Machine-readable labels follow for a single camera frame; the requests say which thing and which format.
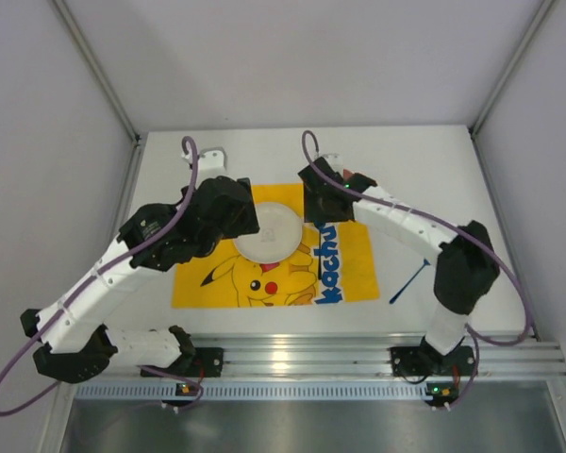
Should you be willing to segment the cream round plate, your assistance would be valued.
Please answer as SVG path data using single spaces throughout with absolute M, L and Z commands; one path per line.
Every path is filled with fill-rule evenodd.
M 289 207 L 276 202 L 256 205 L 258 233 L 240 236 L 233 241 L 246 259 L 271 264 L 288 258 L 303 237 L 303 222 Z

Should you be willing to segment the yellow Pikachu cloth placemat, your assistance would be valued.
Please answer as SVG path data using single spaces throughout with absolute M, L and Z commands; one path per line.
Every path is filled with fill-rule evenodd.
M 322 279 L 317 277 L 323 257 Z M 379 286 L 368 229 L 355 222 L 303 225 L 288 258 L 259 264 L 224 240 L 206 258 L 175 271 L 175 309 L 235 309 L 337 304 L 375 300 Z

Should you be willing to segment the blue metallic fork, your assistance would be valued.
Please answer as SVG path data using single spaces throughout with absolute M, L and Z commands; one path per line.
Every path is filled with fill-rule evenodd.
M 405 290 L 414 282 L 414 280 L 419 276 L 419 274 L 426 268 L 430 266 L 430 262 L 427 259 L 423 259 L 421 266 L 414 272 L 414 274 L 405 282 L 405 284 L 390 298 L 389 304 L 393 305 L 402 296 Z

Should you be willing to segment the orange plastic cup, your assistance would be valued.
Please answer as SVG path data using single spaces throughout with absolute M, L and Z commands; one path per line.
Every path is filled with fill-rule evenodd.
M 348 181 L 354 173 L 348 169 L 344 169 L 342 172 L 342 177 L 344 181 Z

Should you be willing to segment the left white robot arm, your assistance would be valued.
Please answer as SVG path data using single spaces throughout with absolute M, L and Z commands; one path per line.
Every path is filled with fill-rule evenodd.
M 141 206 L 86 274 L 88 285 L 78 285 L 62 302 L 22 314 L 25 335 L 40 343 L 33 354 L 39 374 L 80 383 L 109 368 L 182 376 L 196 365 L 191 336 L 182 327 L 121 331 L 105 324 L 148 281 L 208 256 L 222 240 L 258 232 L 249 179 L 216 176 L 182 192 L 191 197 L 189 204 Z

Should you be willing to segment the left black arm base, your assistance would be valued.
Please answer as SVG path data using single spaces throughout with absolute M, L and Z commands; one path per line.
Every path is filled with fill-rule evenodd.
M 153 369 L 177 377 L 219 378 L 224 366 L 224 352 L 221 347 L 196 347 L 192 357 L 183 355 L 166 368 L 153 366 Z

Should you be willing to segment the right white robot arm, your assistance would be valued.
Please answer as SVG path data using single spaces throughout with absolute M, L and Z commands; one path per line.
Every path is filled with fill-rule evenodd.
M 434 267 L 433 293 L 438 307 L 423 344 L 442 357 L 451 354 L 465 336 L 476 303 L 500 274 L 499 265 L 480 248 L 492 249 L 486 227 L 477 221 L 442 226 L 419 215 L 363 174 L 355 173 L 345 180 L 324 157 L 298 176 L 304 186 L 308 221 L 354 221 L 376 228 Z

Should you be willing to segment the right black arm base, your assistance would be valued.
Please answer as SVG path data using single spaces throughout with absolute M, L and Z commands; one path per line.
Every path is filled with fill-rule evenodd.
M 460 345 L 446 356 L 425 346 L 394 346 L 390 358 L 394 377 L 417 383 L 427 378 L 468 377 L 475 367 L 475 353 L 468 345 Z

